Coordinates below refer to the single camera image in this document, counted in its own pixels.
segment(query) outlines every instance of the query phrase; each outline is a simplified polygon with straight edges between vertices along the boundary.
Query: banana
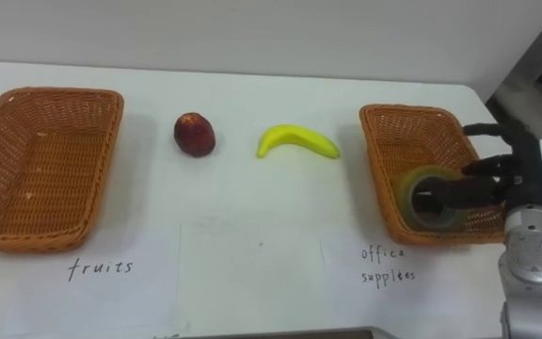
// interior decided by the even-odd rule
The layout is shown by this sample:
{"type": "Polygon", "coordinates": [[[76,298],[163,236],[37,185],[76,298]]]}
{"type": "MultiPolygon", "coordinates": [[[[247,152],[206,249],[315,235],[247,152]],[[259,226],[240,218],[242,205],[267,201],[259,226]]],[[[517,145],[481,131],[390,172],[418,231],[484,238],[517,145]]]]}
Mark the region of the banana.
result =
{"type": "Polygon", "coordinates": [[[310,129],[288,124],[277,125],[264,132],[256,155],[263,158],[269,150],[282,144],[302,146],[332,159],[340,156],[338,147],[327,137],[310,129]]]}

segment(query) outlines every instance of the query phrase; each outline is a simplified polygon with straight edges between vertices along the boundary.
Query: tape roll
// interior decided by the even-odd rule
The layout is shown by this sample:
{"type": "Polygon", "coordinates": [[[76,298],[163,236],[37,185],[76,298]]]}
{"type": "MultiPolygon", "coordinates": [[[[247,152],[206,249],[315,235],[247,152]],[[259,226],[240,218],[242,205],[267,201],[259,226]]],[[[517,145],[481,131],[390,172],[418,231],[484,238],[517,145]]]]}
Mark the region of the tape roll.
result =
{"type": "Polygon", "coordinates": [[[431,211],[424,211],[417,203],[414,204],[414,195],[419,194],[423,181],[428,178],[450,181],[462,176],[452,169],[434,165],[422,166],[403,175],[394,185],[394,198],[401,218],[414,231],[443,233],[461,230],[468,218],[467,211],[444,208],[436,201],[431,211]]]}

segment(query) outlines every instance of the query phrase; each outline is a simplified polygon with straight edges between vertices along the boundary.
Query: woven basket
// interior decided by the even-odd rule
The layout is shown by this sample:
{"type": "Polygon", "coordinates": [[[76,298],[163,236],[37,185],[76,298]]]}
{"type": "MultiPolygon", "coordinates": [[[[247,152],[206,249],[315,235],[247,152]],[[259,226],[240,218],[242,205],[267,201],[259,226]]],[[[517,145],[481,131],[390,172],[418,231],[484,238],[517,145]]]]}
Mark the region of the woven basket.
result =
{"type": "Polygon", "coordinates": [[[422,165],[460,171],[478,160],[457,119],[444,109],[406,105],[366,105],[359,117],[367,141],[375,192],[392,239],[408,245],[503,242],[502,208],[473,210],[457,233],[417,232],[399,214],[394,182],[422,165]]]}
{"type": "Polygon", "coordinates": [[[83,244],[122,118],[110,90],[15,89],[0,97],[0,250],[83,244]]]}

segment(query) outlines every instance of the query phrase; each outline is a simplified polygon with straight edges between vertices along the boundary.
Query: red apple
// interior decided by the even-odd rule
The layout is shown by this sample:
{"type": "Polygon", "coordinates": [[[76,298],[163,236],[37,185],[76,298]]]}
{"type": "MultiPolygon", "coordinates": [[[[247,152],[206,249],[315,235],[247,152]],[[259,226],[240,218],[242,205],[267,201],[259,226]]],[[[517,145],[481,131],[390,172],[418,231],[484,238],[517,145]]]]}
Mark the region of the red apple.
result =
{"type": "Polygon", "coordinates": [[[185,113],[175,122],[175,141],[185,153],[201,157],[215,148],[215,131],[199,113],[185,113]]]}

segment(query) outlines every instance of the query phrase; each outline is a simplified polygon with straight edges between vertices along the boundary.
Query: tabletop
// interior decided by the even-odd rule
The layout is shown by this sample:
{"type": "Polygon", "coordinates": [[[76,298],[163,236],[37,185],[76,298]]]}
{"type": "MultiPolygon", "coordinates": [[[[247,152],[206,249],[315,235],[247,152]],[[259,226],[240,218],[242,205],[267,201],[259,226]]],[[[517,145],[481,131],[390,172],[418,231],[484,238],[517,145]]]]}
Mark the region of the tabletop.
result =
{"type": "MultiPolygon", "coordinates": [[[[327,291],[320,251],[325,234],[370,228],[384,232],[359,109],[379,103],[428,105],[451,111],[461,124],[494,122],[471,89],[0,63],[0,94],[27,86],[113,89],[124,97],[100,223],[181,228],[173,320],[179,335],[356,326],[379,326],[402,338],[499,335],[500,245],[436,254],[437,265],[461,278],[458,288],[467,298],[460,312],[382,324],[339,315],[327,291]],[[191,111],[206,116],[217,134],[217,147],[205,158],[181,154],[172,141],[175,120],[191,111]],[[336,141],[341,158],[329,160],[294,147],[257,159],[260,135],[279,123],[323,133],[336,141]]],[[[510,151],[496,138],[474,137],[472,144],[481,157],[510,151]]],[[[17,275],[13,258],[0,253],[0,335],[17,275]]],[[[156,335],[151,328],[136,327],[98,331],[92,337],[156,335]]]]}

